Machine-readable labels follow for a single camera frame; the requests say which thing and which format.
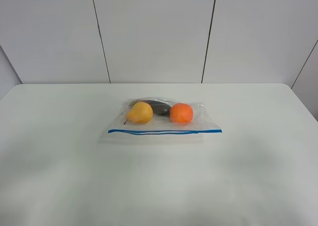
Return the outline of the yellow pear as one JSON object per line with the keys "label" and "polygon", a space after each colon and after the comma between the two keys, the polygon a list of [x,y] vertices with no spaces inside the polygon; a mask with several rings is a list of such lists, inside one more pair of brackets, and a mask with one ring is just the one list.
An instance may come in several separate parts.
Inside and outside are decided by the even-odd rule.
{"label": "yellow pear", "polygon": [[152,107],[145,102],[137,102],[126,115],[126,122],[146,124],[153,118]]}

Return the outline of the clear zip bag blue seal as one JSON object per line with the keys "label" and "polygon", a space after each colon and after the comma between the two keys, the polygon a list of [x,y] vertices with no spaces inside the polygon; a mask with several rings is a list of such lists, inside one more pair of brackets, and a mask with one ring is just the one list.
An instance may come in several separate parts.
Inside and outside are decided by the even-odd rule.
{"label": "clear zip bag blue seal", "polygon": [[[126,122],[126,115],[131,110],[129,105],[133,100],[156,100],[164,102],[171,107],[177,103],[185,103],[192,107],[194,116],[191,123],[173,123],[170,117],[153,114],[153,118],[146,124],[134,124]],[[128,99],[123,103],[119,114],[113,119],[108,127],[102,132],[100,141],[102,143],[128,143],[157,141],[169,136],[187,136],[193,134],[220,134],[222,129],[215,124],[209,116],[206,106],[197,102],[173,101],[162,97],[146,97]]]}

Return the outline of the dark purple eggplant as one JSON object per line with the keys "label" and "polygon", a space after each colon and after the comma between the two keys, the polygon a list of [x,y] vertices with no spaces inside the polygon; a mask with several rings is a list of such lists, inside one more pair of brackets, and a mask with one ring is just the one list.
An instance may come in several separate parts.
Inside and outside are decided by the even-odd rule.
{"label": "dark purple eggplant", "polygon": [[158,116],[169,117],[171,106],[156,100],[133,100],[130,102],[130,106],[133,107],[138,102],[144,102],[151,106],[153,113]]}

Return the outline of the orange fruit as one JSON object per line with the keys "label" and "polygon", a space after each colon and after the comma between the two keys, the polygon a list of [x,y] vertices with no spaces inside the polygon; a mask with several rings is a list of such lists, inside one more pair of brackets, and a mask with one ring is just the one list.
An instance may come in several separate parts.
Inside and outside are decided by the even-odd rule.
{"label": "orange fruit", "polygon": [[171,107],[170,120],[173,123],[188,124],[193,120],[194,112],[190,105],[177,103]]}

